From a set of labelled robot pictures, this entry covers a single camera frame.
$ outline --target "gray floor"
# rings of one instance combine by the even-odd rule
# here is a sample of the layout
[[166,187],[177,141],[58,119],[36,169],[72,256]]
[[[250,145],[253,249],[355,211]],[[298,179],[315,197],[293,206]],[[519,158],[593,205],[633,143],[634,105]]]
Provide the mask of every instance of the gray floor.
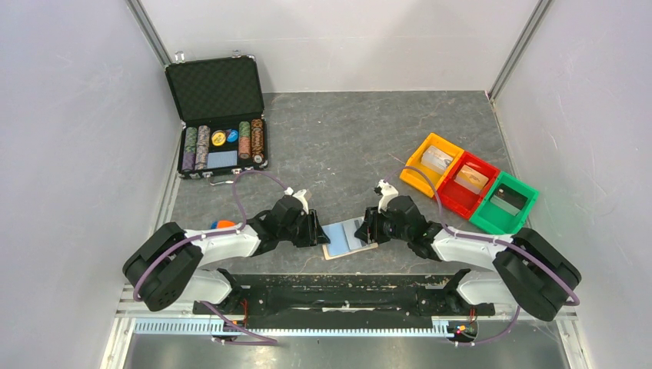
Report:
[[[504,322],[481,322],[490,337]],[[555,323],[520,321],[502,341],[455,348],[443,338],[280,337],[280,347],[224,347],[209,337],[137,334],[125,369],[568,368]]]
[[[378,203],[373,187],[402,166],[431,132],[511,171],[497,122],[481,91],[325,92],[265,96],[270,168],[295,190],[307,188],[322,224],[364,215]],[[437,205],[394,178],[428,219]],[[280,187],[262,176],[238,183],[248,215],[270,208]],[[446,211],[448,224],[477,229]],[[208,229],[218,219],[240,219],[231,188],[206,180],[183,180],[172,220],[183,228]],[[256,258],[223,261],[231,273],[454,273],[462,264],[436,263],[414,255],[405,243],[326,261],[321,248],[280,244]]]

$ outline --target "white wall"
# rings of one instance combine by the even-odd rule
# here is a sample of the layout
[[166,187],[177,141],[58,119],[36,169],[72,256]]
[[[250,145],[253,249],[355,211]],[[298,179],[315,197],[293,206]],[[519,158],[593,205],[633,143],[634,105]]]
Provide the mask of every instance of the white wall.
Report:
[[596,368],[650,367],[652,2],[554,2],[502,95],[531,220],[580,269]]
[[178,137],[125,3],[0,12],[0,367],[98,367]]
[[487,90],[536,0],[142,0],[170,55],[255,54],[264,91]]

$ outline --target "yellow bin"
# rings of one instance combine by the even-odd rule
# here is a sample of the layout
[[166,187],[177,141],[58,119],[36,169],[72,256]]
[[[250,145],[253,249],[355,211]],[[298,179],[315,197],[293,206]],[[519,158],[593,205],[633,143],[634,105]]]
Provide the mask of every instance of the yellow bin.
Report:
[[[432,169],[421,164],[421,156],[423,156],[427,148],[429,148],[430,146],[434,146],[442,150],[443,152],[449,154],[453,158],[453,161],[451,162],[450,165],[448,165],[448,168],[446,168],[446,171],[444,172],[443,175],[440,175],[436,171],[433,171]],[[443,138],[437,136],[434,133],[430,133],[426,138],[426,141],[424,141],[424,143],[421,144],[421,146],[419,146],[419,149],[417,149],[414,152],[414,154],[410,156],[410,158],[407,160],[407,163],[405,164],[411,167],[419,168],[430,178],[432,183],[434,183],[435,188],[439,188],[444,178],[446,178],[450,174],[449,172],[455,166],[455,163],[457,163],[457,161],[460,160],[460,156],[462,156],[463,152],[464,150],[462,150],[461,148],[451,144],[450,142],[444,140]],[[430,187],[428,182],[423,177],[421,177],[421,175],[418,174],[416,171],[405,169],[404,171],[401,172],[400,178],[408,185],[425,193],[429,198],[432,198],[434,196],[434,192],[432,191],[432,188]]]

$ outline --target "black motor joint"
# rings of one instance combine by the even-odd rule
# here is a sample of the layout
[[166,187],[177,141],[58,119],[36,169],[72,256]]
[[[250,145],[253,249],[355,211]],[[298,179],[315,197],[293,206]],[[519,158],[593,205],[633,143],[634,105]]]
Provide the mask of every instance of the black motor joint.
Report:
[[261,245],[252,256],[272,251],[279,241],[290,241],[298,248],[328,244],[331,240],[324,233],[317,212],[305,212],[297,198],[285,195],[276,201],[271,210],[262,211],[247,220],[261,239]]
[[397,196],[388,202],[387,210],[367,208],[355,237],[368,244],[383,244],[391,239],[406,241],[420,258],[439,261],[431,247],[439,231],[441,225],[426,221],[410,196]]

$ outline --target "gray mat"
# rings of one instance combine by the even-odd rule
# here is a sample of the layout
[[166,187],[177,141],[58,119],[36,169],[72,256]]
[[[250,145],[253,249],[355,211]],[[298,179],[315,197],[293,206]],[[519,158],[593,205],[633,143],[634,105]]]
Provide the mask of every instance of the gray mat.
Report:
[[[309,189],[322,224],[364,215],[378,203],[373,187],[399,168],[430,132],[510,171],[491,107],[481,91],[324,92],[265,96],[269,124],[269,172],[295,190]],[[436,204],[398,178],[391,183],[409,194],[426,217],[438,221]],[[271,206],[281,188],[262,176],[238,184],[248,216]],[[476,227],[446,211],[449,224]],[[239,221],[229,185],[206,180],[181,182],[172,220],[183,228],[208,229],[213,221]],[[404,242],[333,261],[321,248],[281,243],[256,258],[223,261],[231,273],[454,273],[465,267],[414,255]]]

